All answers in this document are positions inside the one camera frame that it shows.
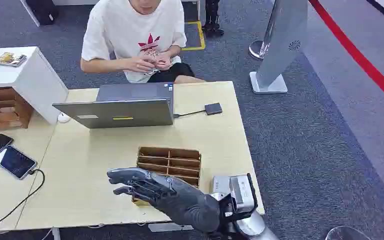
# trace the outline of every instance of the laptop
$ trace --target laptop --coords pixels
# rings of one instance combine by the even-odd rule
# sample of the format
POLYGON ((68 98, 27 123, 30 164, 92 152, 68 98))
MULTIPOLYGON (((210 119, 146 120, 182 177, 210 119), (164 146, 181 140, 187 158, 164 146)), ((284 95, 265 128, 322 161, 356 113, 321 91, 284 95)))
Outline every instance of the laptop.
POLYGON ((94 102, 52 106, 90 129, 172 125, 173 84, 102 85, 94 102))
POLYGON ((144 99, 167 99, 173 117, 172 82, 106 84, 100 86, 98 96, 96 97, 97 102, 144 99))

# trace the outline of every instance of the white t-shirt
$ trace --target white t-shirt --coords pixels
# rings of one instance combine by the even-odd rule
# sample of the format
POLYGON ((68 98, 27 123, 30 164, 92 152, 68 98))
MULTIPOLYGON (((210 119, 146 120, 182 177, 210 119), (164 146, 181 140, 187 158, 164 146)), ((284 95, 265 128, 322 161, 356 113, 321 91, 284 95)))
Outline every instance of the white t-shirt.
MULTIPOLYGON (((148 15, 138 13, 129 0, 100 0, 90 12, 81 57, 109 60, 114 51, 118 59, 132 58, 150 49, 164 52, 172 45, 186 46, 181 0, 161 0, 148 15)), ((180 61, 178 56, 171 59, 172 64, 180 61)), ((131 83, 146 83, 153 73, 125 71, 131 83)))

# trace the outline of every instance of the cable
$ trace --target cable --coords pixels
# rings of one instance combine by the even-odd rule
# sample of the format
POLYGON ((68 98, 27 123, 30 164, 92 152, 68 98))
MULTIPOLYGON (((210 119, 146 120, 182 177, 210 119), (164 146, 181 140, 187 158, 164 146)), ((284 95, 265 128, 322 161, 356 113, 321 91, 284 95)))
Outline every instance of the cable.
POLYGON ((104 226, 105 226, 105 224, 100 223, 100 224, 95 225, 95 226, 87 226, 87 227, 90 228, 90 229, 100 229, 100 228, 102 228, 104 226))
POLYGON ((47 234, 42 238, 42 240, 45 240, 47 238, 47 236, 52 232, 52 228, 49 229, 49 231, 47 232, 47 234))
POLYGON ((201 110, 201 111, 195 111, 195 112, 190 112, 190 113, 185 113, 185 114, 173 114, 173 117, 176 119, 176 118, 180 118, 180 117, 187 116, 187 115, 203 113, 205 111, 206 110, 204 109, 204 110, 201 110))
POLYGON ((29 199, 33 194, 35 194, 45 183, 45 173, 40 169, 35 169, 33 171, 29 171, 28 174, 33 175, 35 172, 40 172, 43 176, 42 183, 39 185, 36 190, 34 190, 32 193, 30 193, 28 196, 26 196, 17 206, 15 206, 6 216, 0 219, 0 222, 2 222, 4 219, 6 219, 9 215, 11 215, 21 204, 23 204, 27 199, 29 199))

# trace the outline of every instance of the red rope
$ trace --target red rope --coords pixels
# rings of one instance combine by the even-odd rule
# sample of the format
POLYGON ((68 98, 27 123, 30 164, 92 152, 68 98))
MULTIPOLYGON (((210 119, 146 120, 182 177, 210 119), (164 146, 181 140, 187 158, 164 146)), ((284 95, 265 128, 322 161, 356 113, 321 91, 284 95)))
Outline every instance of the red rope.
POLYGON ((356 48, 318 0, 309 0, 309 2, 346 51, 384 92, 384 75, 356 48))

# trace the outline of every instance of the cardboard compartment box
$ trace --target cardboard compartment box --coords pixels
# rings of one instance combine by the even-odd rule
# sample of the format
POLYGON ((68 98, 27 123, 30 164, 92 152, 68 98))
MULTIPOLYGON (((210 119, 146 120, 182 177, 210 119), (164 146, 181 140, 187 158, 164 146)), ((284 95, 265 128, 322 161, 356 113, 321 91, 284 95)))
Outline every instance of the cardboard compartment box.
MULTIPOLYGON (((163 176, 173 176, 198 188, 200 183, 201 154, 197 150, 139 147, 136 166, 163 176)), ((132 197, 138 206, 148 206, 145 201, 132 197)))
POLYGON ((28 128, 33 108, 12 87, 0 87, 0 129, 28 128))

